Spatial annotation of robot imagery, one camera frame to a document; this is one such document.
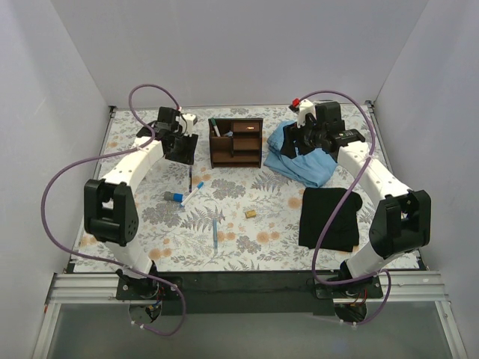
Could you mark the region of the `blue capped white marker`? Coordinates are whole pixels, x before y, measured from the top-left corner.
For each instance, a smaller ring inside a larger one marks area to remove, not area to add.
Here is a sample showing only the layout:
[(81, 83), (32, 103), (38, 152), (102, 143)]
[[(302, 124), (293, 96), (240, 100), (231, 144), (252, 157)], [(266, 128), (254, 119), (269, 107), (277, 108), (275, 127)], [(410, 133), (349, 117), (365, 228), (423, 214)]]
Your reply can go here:
[(186, 204), (199, 192), (203, 185), (203, 182), (199, 182), (197, 186), (192, 190), (192, 192), (188, 194), (185, 198), (183, 198), (183, 201), (180, 203), (180, 206), (185, 207)]

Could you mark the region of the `green capped white marker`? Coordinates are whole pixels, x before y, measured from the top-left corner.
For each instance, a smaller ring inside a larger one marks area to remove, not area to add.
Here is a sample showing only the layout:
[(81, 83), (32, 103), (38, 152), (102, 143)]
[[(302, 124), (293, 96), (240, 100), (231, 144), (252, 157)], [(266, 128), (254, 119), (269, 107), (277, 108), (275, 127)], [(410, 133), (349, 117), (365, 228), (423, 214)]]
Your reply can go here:
[(213, 129), (214, 129), (214, 132), (215, 132), (216, 136), (217, 136), (217, 137), (221, 137), (222, 135), (221, 135), (221, 133), (220, 133), (220, 131), (219, 131), (219, 128), (218, 128), (218, 126), (217, 126), (216, 119), (213, 118), (213, 117), (211, 117), (211, 118), (210, 118), (210, 122), (211, 122), (211, 124), (212, 124), (212, 127), (213, 127)]

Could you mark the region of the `dark wooden desk organizer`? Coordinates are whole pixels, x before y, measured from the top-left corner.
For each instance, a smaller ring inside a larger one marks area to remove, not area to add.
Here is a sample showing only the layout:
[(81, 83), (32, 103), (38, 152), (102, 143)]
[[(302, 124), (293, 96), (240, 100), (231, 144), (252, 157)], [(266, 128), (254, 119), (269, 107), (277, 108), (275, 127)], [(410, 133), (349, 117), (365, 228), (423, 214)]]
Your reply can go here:
[[(216, 136), (209, 119), (212, 168), (261, 168), (263, 119), (260, 117), (214, 118), (222, 136)], [(229, 131), (232, 131), (233, 136), (224, 136)]]

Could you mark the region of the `light blue pen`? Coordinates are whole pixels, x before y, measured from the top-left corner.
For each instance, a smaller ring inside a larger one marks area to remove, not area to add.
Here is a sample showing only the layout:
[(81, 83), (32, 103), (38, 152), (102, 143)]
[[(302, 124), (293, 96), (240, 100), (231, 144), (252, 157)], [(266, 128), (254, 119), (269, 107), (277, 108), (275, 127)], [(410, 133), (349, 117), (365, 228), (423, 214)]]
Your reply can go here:
[(213, 225), (213, 248), (215, 251), (217, 251), (219, 241), (218, 241), (218, 228), (217, 228), (216, 218), (213, 219), (212, 225)]

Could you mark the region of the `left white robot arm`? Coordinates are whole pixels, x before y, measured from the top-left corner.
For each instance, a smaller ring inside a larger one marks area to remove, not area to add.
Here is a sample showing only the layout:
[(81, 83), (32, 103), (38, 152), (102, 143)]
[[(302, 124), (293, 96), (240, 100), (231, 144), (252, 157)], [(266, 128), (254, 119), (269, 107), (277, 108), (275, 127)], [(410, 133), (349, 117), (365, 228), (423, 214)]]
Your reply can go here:
[(90, 179), (84, 187), (85, 231), (102, 242), (122, 267), (140, 271), (133, 289), (144, 299), (153, 298), (159, 281), (148, 274), (153, 261), (135, 237), (139, 216), (134, 194), (147, 172), (160, 160), (194, 164), (198, 118), (175, 108), (159, 108), (155, 121), (137, 132), (133, 151), (125, 155), (101, 179)]

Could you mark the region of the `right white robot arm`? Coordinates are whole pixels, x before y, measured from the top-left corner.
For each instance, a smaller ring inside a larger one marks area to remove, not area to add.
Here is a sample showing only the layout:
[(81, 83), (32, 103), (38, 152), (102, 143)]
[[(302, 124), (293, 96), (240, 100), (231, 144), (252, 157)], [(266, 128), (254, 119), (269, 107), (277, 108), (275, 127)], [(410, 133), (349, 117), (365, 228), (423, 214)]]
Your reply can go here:
[(360, 185), (375, 206), (368, 243), (341, 264), (334, 282), (345, 296), (355, 297), (387, 264), (429, 244), (431, 198), (403, 184), (373, 157), (373, 144), (345, 127), (338, 102), (295, 99), (290, 110), (296, 122), (284, 127), (281, 154), (292, 159), (321, 149), (353, 176), (353, 185)]

